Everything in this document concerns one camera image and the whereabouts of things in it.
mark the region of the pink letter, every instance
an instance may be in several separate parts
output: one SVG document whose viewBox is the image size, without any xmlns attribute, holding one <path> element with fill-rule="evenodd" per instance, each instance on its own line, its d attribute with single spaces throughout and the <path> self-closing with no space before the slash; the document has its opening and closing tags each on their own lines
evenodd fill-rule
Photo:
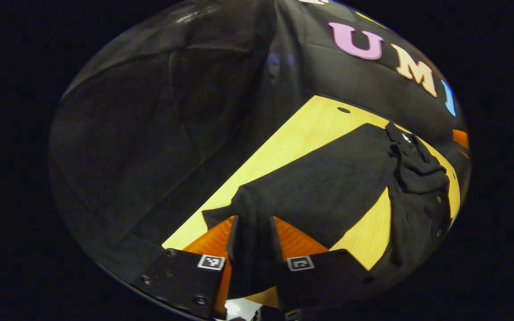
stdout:
<svg viewBox="0 0 514 321">
<path fill-rule="evenodd" d="M 379 35 L 369 33 L 368 31 L 362 31 L 362 33 L 368 37 L 369 49 L 359 49 L 355 47 L 352 42 L 352 33 L 354 32 L 353 27 L 337 24 L 336 22 L 330 22 L 328 25 L 334 30 L 334 42 L 336 42 L 336 45 L 345 52 L 364 59 L 378 59 L 382 57 L 382 46 L 380 45 L 380 41 L 383 39 Z"/>
</svg>

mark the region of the black cloth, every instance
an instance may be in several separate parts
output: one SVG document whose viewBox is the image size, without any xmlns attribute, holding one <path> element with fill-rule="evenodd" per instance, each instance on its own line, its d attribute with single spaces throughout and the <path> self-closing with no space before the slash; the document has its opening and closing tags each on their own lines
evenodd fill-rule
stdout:
<svg viewBox="0 0 514 321">
<path fill-rule="evenodd" d="M 231 215 L 240 217 L 243 232 L 234 249 L 231 296 L 261 292 L 275 284 L 271 216 L 330 248 L 386 187 L 392 203 L 390 250 L 375 271 L 386 270 L 387 279 L 401 279 L 422 263 L 447 232 L 449 179 L 445 173 L 416 136 L 390 122 L 385 129 L 364 124 L 242 185 L 231 205 L 202 213 L 208 228 Z"/>
</svg>

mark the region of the orange letter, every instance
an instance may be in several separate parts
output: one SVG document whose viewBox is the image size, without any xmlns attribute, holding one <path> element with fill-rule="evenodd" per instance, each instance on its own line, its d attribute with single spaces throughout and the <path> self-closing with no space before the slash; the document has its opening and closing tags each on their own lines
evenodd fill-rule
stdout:
<svg viewBox="0 0 514 321">
<path fill-rule="evenodd" d="M 421 83 L 422 86 L 424 86 L 424 89 L 428 91 L 428 93 L 432 94 L 434 97 L 437 97 L 434 86 L 434 79 L 432 78 L 432 70 L 421 61 L 416 65 L 412 57 L 410 57 L 410 54 L 407 53 L 404 49 L 394 44 L 392 44 L 392 47 L 396 49 L 398 52 L 398 58 L 400 59 L 400 67 L 396 68 L 398 73 L 407 79 L 414 79 L 417 83 Z"/>
</svg>

